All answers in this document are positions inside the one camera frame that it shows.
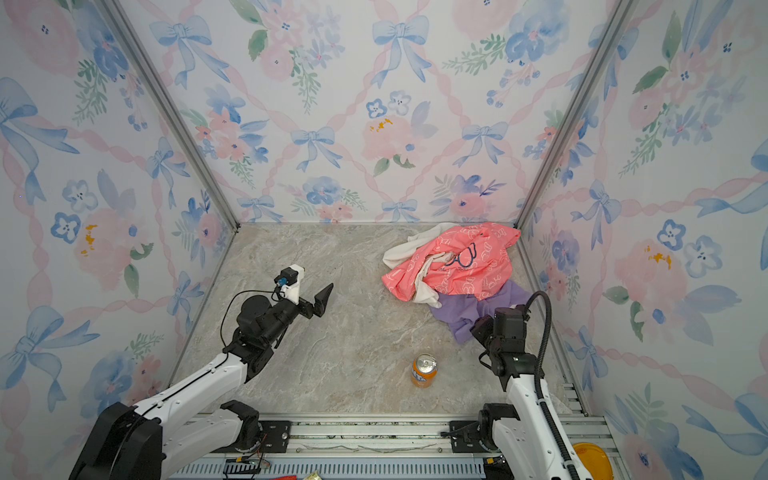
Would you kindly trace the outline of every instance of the black cable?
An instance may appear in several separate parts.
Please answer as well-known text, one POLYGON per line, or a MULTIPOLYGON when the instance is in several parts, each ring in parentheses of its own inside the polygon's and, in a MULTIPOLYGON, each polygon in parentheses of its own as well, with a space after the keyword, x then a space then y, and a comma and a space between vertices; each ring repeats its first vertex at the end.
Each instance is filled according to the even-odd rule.
POLYGON ((544 373, 542 367, 544 365, 544 354, 547 351, 547 343, 549 342, 549 333, 552 329, 552 303, 549 300, 549 295, 547 295, 546 292, 539 290, 538 292, 535 292, 533 295, 531 295, 531 298, 528 299, 528 302, 525 304, 526 312, 528 312, 534 300, 536 300, 536 297, 538 296, 544 300, 546 314, 544 318, 544 333, 541 335, 541 345, 538 348, 538 358, 536 359, 536 367, 533 375, 534 390, 536 391, 536 398, 539 400, 538 404, 541 407, 541 411, 544 413, 544 418, 547 420, 549 429, 552 431, 552 435, 554 436, 554 442, 558 444, 560 455, 562 455, 563 460, 570 462, 568 463, 567 468, 568 473, 571 474, 571 480, 580 480, 578 472, 576 472, 576 467, 572 462, 571 455, 568 453, 568 449, 565 447, 563 437, 560 435, 560 429, 558 429, 557 424, 554 422, 552 414, 549 412, 547 403, 541 401, 544 400, 544 393, 541 390, 541 376, 544 373))
POLYGON ((227 314, 230 312, 230 307, 232 306, 232 303, 235 301, 237 296, 239 296, 242 293, 272 293, 272 295, 275 294, 274 291, 267 291, 267 290, 243 290, 242 292, 235 293, 235 296, 232 297, 232 300, 230 300, 230 304, 227 305, 227 310, 224 311, 224 316, 221 317, 221 324, 219 325, 219 338, 221 338, 221 343, 224 346, 227 346, 227 342, 224 342, 224 334, 222 329, 224 328, 224 320, 227 318, 227 314))

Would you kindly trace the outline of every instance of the purple cloth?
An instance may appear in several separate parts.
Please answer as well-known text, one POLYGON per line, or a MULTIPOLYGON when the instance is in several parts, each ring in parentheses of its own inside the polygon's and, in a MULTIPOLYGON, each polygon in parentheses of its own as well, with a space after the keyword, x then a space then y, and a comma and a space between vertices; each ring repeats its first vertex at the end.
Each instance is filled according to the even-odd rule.
POLYGON ((477 319, 486 315, 493 315, 500 306, 520 305, 528 301, 531 294, 512 280, 507 280, 502 289, 494 296, 485 300, 479 300, 472 294, 469 295, 444 295, 438 292, 440 308, 430 306, 432 315, 436 319, 445 322, 451 328, 454 338, 459 343, 466 343, 472 338, 469 330, 475 325, 477 319))

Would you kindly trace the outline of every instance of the black motor joint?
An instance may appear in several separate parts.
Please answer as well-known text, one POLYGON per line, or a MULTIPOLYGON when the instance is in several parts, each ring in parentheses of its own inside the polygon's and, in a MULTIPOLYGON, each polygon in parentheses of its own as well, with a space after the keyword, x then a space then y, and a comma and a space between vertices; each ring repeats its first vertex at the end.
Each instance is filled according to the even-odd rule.
POLYGON ((528 311, 523 305, 500 307, 494 316, 486 315, 478 319, 471 330, 485 347, 480 363, 499 378, 505 392, 511 377, 533 375, 535 372, 536 355, 525 352, 528 318, 528 311), (482 362, 483 356, 488 356, 490 365, 482 362))

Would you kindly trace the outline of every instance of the marble floor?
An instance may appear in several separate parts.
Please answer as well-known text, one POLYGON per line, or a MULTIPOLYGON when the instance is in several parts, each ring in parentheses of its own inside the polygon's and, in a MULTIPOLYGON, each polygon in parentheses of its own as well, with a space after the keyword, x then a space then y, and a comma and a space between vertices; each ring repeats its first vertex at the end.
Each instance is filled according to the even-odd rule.
MULTIPOLYGON (((191 374, 221 351, 219 324, 232 295, 247 289, 270 290, 273 278, 296 263, 306 269, 302 297, 311 300, 334 283, 326 314, 309 320, 297 317, 261 374, 223 396, 216 406, 238 399, 265 413, 476 415, 486 402, 503 402, 498 379, 478 364, 483 350, 479 343, 458 345, 426 305, 397 300, 381 282, 381 275, 389 271, 381 261, 384 251, 430 227, 243 225, 174 379, 191 374), (435 381, 427 389, 416 388, 410 379, 411 362, 423 352, 434 355, 439 363, 435 381)), ((508 252, 512 279, 530 291, 517 247, 508 252)), ((224 339, 231 338, 240 304, 247 297, 241 295, 232 305, 223 326, 224 339)), ((538 352, 542 327, 539 315, 533 315, 527 351, 538 352)), ((563 403, 563 376, 551 352, 544 370, 557 397, 555 409, 570 413, 563 403)))

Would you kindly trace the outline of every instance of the floral wallpaper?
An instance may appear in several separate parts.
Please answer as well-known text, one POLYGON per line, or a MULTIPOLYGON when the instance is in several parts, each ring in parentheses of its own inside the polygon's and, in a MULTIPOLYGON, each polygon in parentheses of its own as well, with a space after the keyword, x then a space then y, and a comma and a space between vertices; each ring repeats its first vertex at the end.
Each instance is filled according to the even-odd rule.
POLYGON ((517 217, 614 0, 123 7, 242 221, 480 222, 517 217))
POLYGON ((0 477, 163 389, 229 227, 93 3, 0 2, 0 477))
POLYGON ((636 480, 768 478, 768 4, 633 15, 525 246, 636 480))

